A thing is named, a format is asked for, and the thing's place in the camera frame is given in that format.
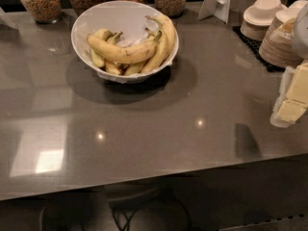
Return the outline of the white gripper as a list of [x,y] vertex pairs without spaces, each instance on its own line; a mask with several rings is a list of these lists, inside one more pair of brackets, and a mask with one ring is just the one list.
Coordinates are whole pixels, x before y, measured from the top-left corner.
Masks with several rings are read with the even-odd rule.
[[296,69],[289,66],[285,69],[279,95],[272,108],[270,124],[278,128],[288,128],[292,122],[300,119],[306,108],[297,102],[308,104],[308,64],[301,64]]

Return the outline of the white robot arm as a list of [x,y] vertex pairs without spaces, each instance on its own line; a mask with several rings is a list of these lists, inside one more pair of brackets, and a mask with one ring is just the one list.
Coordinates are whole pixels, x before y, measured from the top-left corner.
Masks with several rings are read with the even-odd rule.
[[308,111],[308,5],[294,19],[290,39],[292,49],[303,62],[296,68],[288,66],[282,75],[269,120],[280,128],[295,124]]

